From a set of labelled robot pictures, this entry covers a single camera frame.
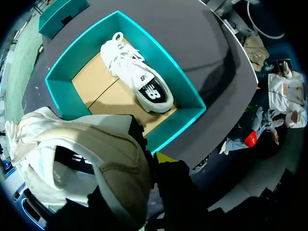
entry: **white sneaker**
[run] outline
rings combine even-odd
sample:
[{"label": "white sneaker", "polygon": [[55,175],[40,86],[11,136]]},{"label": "white sneaker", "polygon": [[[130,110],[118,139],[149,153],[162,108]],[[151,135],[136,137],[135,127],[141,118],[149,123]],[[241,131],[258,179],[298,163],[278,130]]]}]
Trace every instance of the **white sneaker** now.
[{"label": "white sneaker", "polygon": [[107,70],[134,91],[146,112],[169,111],[173,104],[169,87],[155,70],[143,62],[143,56],[122,39],[123,34],[117,32],[101,47],[101,57]]},{"label": "white sneaker", "polygon": [[[86,205],[87,195],[98,185],[113,213],[137,230],[146,220],[151,179],[146,143],[131,135],[141,129],[134,122],[130,115],[87,115],[64,121],[43,107],[17,124],[7,121],[5,129],[12,164],[43,204],[64,205],[68,198]],[[86,159],[93,172],[60,161],[64,157],[57,158],[59,146],[70,150],[77,161]],[[61,152],[70,161],[69,154]]]}]

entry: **teal box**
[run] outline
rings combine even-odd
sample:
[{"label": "teal box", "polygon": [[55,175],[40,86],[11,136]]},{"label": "teal box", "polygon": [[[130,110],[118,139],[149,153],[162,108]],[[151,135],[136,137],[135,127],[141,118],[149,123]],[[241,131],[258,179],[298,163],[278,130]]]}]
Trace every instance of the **teal box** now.
[{"label": "teal box", "polygon": [[52,39],[62,27],[87,7],[87,0],[54,1],[39,17],[39,33]]},{"label": "teal box", "polygon": [[139,50],[147,64],[161,75],[178,104],[177,111],[146,135],[147,149],[154,153],[180,135],[204,113],[206,107],[197,90],[167,51],[122,12],[108,15],[80,35],[51,68],[46,84],[64,119],[91,115],[73,86],[72,79],[100,52],[101,45],[119,31]]}]

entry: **gray table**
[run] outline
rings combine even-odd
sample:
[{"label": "gray table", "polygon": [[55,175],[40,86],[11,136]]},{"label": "gray table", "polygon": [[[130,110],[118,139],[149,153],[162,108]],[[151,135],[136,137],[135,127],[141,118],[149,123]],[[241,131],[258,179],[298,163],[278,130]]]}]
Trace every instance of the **gray table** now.
[{"label": "gray table", "polygon": [[53,40],[43,39],[45,51],[35,70],[39,77],[31,78],[29,82],[41,84],[45,92],[35,107],[53,104],[40,80],[46,76],[48,68],[82,32],[108,14],[120,10],[169,52],[208,107],[194,124],[161,151],[184,160],[190,167],[196,166],[228,134],[256,90],[256,77],[241,45],[198,0],[88,2],[90,7],[69,22]]}]

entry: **new balance logo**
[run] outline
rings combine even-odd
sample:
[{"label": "new balance logo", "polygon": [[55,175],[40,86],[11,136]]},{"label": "new balance logo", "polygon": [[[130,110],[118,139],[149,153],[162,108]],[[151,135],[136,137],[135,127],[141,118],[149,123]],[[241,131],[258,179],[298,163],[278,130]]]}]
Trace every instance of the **new balance logo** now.
[{"label": "new balance logo", "polygon": [[83,158],[81,155],[78,154],[74,154],[74,157],[76,158],[72,158],[72,160],[78,161],[80,162],[82,159],[85,161],[86,164],[92,164],[89,160],[86,160],[85,158]]},{"label": "new balance logo", "polygon": [[160,98],[159,92],[155,89],[155,87],[152,84],[146,85],[145,88],[146,88],[145,93],[150,97],[150,99],[154,100]]},{"label": "new balance logo", "polygon": [[147,78],[146,74],[140,77],[141,81],[144,81]]}]

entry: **white shirt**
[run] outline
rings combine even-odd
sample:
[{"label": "white shirt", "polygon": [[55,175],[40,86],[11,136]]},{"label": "white shirt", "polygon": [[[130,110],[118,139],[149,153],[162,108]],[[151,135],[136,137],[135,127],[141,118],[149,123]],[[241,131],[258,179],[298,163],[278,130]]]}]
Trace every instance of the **white shirt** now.
[{"label": "white shirt", "polygon": [[307,102],[304,100],[304,76],[292,71],[293,77],[287,79],[277,74],[269,74],[269,107],[282,114],[291,116],[294,111],[299,112],[299,121],[290,128],[303,128],[307,124]]}]

